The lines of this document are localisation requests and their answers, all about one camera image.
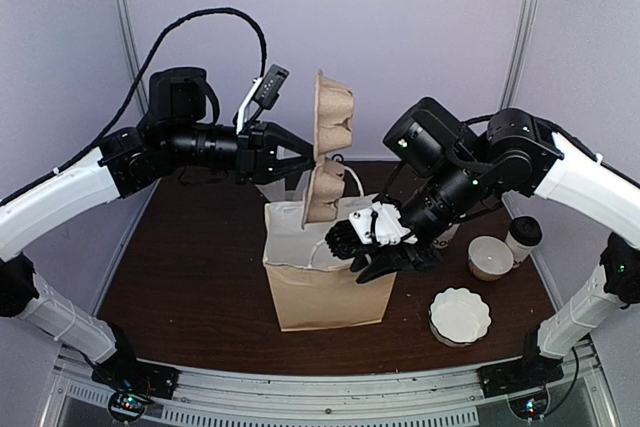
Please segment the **cardboard cup carrier tray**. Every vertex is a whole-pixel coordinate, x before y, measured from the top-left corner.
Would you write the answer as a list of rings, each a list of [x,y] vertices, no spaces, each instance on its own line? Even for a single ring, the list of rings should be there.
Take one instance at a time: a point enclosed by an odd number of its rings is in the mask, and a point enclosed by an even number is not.
[[[345,168],[330,155],[352,145],[354,110],[352,89],[319,70],[314,88],[314,164],[304,194],[303,226],[337,218]]]

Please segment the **brown paper bag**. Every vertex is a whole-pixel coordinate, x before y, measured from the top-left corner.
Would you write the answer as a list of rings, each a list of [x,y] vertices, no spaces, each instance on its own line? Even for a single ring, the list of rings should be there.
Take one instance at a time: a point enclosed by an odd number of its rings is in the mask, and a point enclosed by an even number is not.
[[[325,168],[325,179],[311,180],[302,200],[264,208],[263,266],[283,332],[377,324],[394,286],[394,275],[358,284],[351,263],[330,253],[324,241],[329,228],[372,198],[351,168],[335,161]]]

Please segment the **white paper coffee cup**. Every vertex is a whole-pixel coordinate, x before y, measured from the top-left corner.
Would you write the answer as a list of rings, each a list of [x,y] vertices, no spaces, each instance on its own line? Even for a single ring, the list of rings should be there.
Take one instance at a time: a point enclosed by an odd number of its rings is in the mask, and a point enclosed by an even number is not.
[[[521,244],[518,244],[513,240],[513,238],[507,232],[505,238],[505,244],[510,249],[513,256],[513,268],[518,268],[523,261],[531,254],[535,247],[525,247]]]

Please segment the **black plastic cup lid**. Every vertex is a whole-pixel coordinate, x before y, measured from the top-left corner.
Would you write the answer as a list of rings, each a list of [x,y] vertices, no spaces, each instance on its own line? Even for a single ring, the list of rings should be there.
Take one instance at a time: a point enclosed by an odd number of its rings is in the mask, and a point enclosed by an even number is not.
[[[540,224],[531,216],[514,218],[510,223],[508,233],[515,242],[525,247],[536,247],[543,238]]]

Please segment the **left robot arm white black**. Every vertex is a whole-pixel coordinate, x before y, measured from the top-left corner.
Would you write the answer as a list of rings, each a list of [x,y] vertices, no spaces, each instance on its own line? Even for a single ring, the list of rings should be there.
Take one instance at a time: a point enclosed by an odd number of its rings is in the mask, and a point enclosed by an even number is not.
[[[87,314],[51,288],[24,249],[45,233],[99,205],[127,198],[187,166],[265,185],[313,167],[313,147],[272,122],[248,113],[271,109],[289,73],[272,65],[242,101],[236,123],[203,123],[220,114],[204,69],[179,67],[149,79],[149,110],[44,182],[1,203],[1,314],[28,321],[75,348],[113,389],[146,385],[141,362],[124,332]]]

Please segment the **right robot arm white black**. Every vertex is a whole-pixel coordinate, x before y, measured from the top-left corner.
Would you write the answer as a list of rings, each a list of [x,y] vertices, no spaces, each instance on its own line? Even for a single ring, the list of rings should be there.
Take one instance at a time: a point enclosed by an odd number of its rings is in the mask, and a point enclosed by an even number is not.
[[[406,202],[380,194],[352,214],[333,251],[351,260],[359,283],[433,262],[433,240],[478,202],[515,191],[570,207],[606,226],[606,248],[588,283],[527,337],[513,366],[530,389],[616,308],[639,300],[639,187],[558,125],[517,108],[475,133],[432,98],[389,129],[384,144],[424,185]]]

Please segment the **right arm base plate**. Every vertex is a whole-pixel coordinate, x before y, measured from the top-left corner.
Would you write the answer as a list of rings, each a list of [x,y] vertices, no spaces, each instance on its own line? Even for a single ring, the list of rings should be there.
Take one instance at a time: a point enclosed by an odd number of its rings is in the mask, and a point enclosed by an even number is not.
[[[520,357],[511,361],[485,365],[477,369],[479,383],[485,398],[509,395],[544,387],[561,380],[564,372],[559,359]]]

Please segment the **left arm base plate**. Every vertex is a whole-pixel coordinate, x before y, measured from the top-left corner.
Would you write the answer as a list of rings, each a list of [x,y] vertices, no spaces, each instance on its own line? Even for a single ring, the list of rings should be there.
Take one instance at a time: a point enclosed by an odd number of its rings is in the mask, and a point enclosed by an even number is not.
[[[142,398],[173,398],[178,384],[176,368],[142,361],[124,364],[90,364],[93,381],[114,391],[136,394]]]

